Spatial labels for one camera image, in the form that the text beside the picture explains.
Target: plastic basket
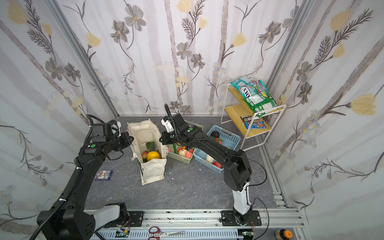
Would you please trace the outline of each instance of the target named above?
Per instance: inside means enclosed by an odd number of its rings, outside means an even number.
[[[220,138],[223,140],[223,146],[225,146],[225,147],[228,147],[228,148],[234,150],[240,142],[241,138],[239,135],[234,134],[234,133],[232,133],[226,129],[223,129],[222,127],[219,127],[217,125],[214,125],[209,130],[207,135],[210,136],[213,131],[218,131],[220,133]],[[205,160],[207,158],[207,154],[204,151],[202,151],[201,149],[195,149],[193,155],[195,156],[196,161],[198,161],[199,163],[212,169],[213,171],[215,171],[217,173],[221,173],[223,171],[222,168],[216,167],[215,165],[207,162]]]
[[[192,126],[192,125],[196,125],[198,126],[199,128],[203,129],[203,126],[202,125],[199,125],[199,124],[196,124],[194,122],[190,122],[190,121],[185,121],[186,123],[188,123],[189,126]],[[187,164],[189,164],[191,162],[191,159],[193,158],[193,154],[195,153],[197,148],[194,149],[193,153],[192,153],[192,157],[191,158],[186,158],[186,157],[183,157],[177,153],[174,153],[174,152],[169,152],[168,155],[167,155],[167,159],[175,159],[175,160],[179,160],[179,161],[182,161],[182,162],[185,162]]]

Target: black mounting plate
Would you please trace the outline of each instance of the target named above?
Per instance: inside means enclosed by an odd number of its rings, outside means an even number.
[[[261,226],[262,221],[260,219],[259,211],[253,210],[251,215],[248,218],[248,221],[245,226],[252,226],[251,219],[255,226]],[[234,213],[232,210],[221,211],[221,220],[223,227],[232,227],[239,226],[234,218]]]
[[[141,227],[143,222],[144,211],[128,211],[131,220],[129,222],[130,227]]]

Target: bottle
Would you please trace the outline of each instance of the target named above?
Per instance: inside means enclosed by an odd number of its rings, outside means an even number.
[[[277,240],[289,240],[292,238],[292,232],[286,229],[280,229],[275,232]]]

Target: wallpaper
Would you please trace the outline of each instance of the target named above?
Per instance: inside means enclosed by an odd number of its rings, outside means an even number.
[[[301,1],[58,0],[119,114],[221,114],[227,83],[267,82]]]
[[[113,117],[44,1],[1,1],[0,29],[0,238],[25,239],[74,170],[85,115]]]
[[[270,91],[267,147],[311,239],[381,239],[384,2],[316,1]]]

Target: wooden shelf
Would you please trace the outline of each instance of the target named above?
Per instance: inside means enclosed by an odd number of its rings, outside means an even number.
[[[241,95],[241,93],[240,93],[236,88],[234,88],[234,87],[232,87],[232,86],[228,88],[228,91],[231,92],[231,94],[237,99],[237,101],[238,101],[241,105],[243,105],[245,108],[248,108],[249,111],[250,111],[250,114],[249,114],[249,115],[253,116],[254,112],[249,108],[248,104],[245,102],[245,100],[244,100],[244,98],[243,98],[243,95]],[[283,109],[283,108],[275,109],[275,110],[269,112],[269,114],[270,114],[270,113],[274,113],[274,112],[276,112],[276,111],[279,111],[279,110],[281,110],[281,109]]]
[[[244,125],[243,121],[241,120],[240,116],[247,116],[247,115],[253,116],[253,114],[254,114],[254,112],[248,107],[246,102],[244,102],[244,103],[245,103],[246,107],[240,103],[240,104],[237,104],[234,106],[224,108],[225,111],[228,113],[229,117],[232,119],[232,121],[237,126],[237,128],[243,134],[243,136],[246,135],[247,129],[245,128],[245,125]],[[272,130],[272,128],[265,121],[264,121],[264,124],[266,126],[265,129],[250,129],[247,138],[253,137],[255,135],[259,135],[261,133],[265,133],[265,132]]]

